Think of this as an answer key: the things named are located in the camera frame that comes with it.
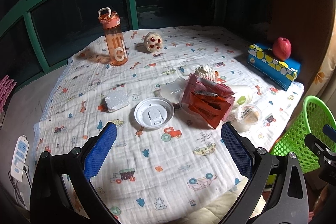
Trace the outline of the white foam block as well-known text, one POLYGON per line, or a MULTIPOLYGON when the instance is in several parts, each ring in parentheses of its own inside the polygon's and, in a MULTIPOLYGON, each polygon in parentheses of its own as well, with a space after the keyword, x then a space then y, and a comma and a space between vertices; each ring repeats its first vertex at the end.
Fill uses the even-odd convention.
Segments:
POLYGON ((113 90, 105 97, 107 111, 112 113, 130 104, 129 96, 124 90, 113 90))

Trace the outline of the pink snack wrapper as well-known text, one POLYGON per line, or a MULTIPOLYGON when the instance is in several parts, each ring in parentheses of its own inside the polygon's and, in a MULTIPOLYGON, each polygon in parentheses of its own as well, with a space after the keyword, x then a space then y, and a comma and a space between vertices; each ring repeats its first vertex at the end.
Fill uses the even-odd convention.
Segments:
POLYGON ((224 98, 232 107, 235 102, 234 92, 225 84, 217 84, 213 81, 198 77, 194 74, 189 75, 183 96, 182 103, 190 103, 190 95, 192 91, 203 90, 206 92, 216 93, 219 97, 224 98))

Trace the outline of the white round plastic lid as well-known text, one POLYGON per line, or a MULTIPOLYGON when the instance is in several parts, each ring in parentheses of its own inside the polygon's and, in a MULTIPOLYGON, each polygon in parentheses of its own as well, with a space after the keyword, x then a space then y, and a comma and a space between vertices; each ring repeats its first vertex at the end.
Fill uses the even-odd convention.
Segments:
POLYGON ((174 116, 173 104, 162 97, 142 100, 134 109, 136 122, 145 129, 156 130, 169 123, 174 116))

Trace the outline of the white paper ball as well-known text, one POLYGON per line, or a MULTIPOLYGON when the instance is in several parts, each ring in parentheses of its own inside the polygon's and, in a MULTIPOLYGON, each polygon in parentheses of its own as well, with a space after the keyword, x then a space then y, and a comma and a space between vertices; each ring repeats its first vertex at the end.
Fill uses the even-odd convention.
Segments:
POLYGON ((194 75, 213 82, 216 82, 219 76, 218 72, 208 64, 197 67, 194 71, 194 75))

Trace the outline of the clear rectangular plastic tray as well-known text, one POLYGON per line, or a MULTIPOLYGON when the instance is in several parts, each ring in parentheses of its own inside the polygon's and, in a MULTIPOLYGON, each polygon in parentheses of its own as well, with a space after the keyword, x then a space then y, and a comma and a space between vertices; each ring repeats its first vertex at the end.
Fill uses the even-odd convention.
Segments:
POLYGON ((185 79, 183 79, 182 77, 178 77, 173 82, 162 86, 160 94, 163 98, 166 98, 167 100, 175 100, 184 90, 186 83, 187 81, 185 79))

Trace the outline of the orange snack wrapper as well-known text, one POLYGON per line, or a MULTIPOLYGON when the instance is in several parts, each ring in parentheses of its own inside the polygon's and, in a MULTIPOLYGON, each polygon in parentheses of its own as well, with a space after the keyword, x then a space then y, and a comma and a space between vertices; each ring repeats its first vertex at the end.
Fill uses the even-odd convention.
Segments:
POLYGON ((191 93, 189 109, 198 113, 212 128, 216 129, 221 121, 227 119, 232 110, 235 97, 213 97, 191 93))

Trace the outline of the white paper cup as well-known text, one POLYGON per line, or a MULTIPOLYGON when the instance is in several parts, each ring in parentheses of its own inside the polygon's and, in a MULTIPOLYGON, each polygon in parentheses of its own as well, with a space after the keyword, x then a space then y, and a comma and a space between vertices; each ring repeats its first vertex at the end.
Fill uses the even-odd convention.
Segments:
POLYGON ((253 90, 250 86, 246 85, 230 85, 231 90, 234 92, 233 97, 235 98, 233 109, 243 105, 245 103, 251 103, 253 100, 253 90))

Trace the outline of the green plastic mesh basket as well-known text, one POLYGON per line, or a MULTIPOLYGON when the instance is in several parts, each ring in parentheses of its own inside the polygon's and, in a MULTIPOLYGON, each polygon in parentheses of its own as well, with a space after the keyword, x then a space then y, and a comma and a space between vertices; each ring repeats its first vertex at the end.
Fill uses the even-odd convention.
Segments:
POLYGON ((294 152, 303 173, 319 169, 318 157, 305 145, 305 137, 307 134, 313 134, 334 152, 335 141, 322 132, 326 124, 335 128, 335 118, 330 109, 318 97, 307 96, 300 114, 284 135, 276 141, 270 154, 285 156, 289 152, 294 152))

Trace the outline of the beige floral curtain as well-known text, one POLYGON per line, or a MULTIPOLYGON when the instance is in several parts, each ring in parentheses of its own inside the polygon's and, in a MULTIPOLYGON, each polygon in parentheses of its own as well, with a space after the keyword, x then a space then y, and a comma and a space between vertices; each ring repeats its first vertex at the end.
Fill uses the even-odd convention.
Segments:
POLYGON ((306 95, 318 97, 335 114, 335 19, 325 57, 306 95))

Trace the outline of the red apple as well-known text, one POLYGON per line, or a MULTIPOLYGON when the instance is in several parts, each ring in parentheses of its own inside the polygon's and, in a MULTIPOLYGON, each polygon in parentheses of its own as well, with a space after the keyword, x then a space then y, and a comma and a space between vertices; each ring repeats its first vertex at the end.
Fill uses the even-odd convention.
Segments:
POLYGON ((291 55, 291 43, 288 39, 279 37, 272 47, 273 55, 281 61, 287 60, 291 55))

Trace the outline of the white printed blanket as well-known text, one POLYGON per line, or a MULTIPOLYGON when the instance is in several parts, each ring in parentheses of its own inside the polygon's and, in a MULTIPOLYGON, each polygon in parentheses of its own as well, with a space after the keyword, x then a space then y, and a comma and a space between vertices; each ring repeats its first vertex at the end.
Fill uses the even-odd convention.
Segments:
POLYGON ((248 46, 224 28, 168 27, 163 48, 146 50, 147 30, 127 31, 129 59, 110 63, 104 37, 74 54, 35 125, 33 161, 82 147, 107 122, 117 138, 91 178, 108 209, 122 223, 218 223, 247 183, 221 140, 220 128, 181 102, 189 75, 203 65, 234 92, 235 105, 260 110, 242 130, 269 149, 286 127, 304 92, 284 90, 246 63, 248 46))

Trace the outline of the blue spotted tissue box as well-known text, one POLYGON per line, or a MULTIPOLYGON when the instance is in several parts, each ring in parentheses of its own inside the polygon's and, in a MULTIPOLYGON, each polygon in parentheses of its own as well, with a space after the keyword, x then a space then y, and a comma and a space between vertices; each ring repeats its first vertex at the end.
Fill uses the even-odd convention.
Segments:
POLYGON ((247 63, 269 77, 284 90, 288 90, 301 69, 301 64, 292 58, 285 61, 276 59, 272 50, 263 44, 249 46, 247 63))

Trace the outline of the orange water bottle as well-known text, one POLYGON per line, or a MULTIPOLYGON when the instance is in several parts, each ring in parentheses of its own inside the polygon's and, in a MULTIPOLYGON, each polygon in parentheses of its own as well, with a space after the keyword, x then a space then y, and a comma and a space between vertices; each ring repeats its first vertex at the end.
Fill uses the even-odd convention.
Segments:
POLYGON ((114 66, 125 64, 128 61, 128 56, 118 13, 109 7, 104 7, 98 10, 98 20, 104 29, 111 63, 114 66))

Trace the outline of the pink plastic rack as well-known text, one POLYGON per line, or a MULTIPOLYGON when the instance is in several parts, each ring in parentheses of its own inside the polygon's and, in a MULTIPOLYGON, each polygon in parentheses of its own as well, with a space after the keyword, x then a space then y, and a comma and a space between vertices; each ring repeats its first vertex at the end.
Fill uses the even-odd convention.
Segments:
POLYGON ((9 79, 8 75, 5 75, 0 81, 0 113, 3 112, 5 103, 16 85, 16 81, 9 79))

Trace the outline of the cream toy with red spots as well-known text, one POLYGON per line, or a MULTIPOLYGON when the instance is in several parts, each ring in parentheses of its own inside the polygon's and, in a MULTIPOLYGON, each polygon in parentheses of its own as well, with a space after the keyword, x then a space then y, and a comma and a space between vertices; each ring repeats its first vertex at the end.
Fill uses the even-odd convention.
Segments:
POLYGON ((149 32, 144 37, 144 45, 150 53, 155 53, 163 48, 163 39, 156 32, 149 32))

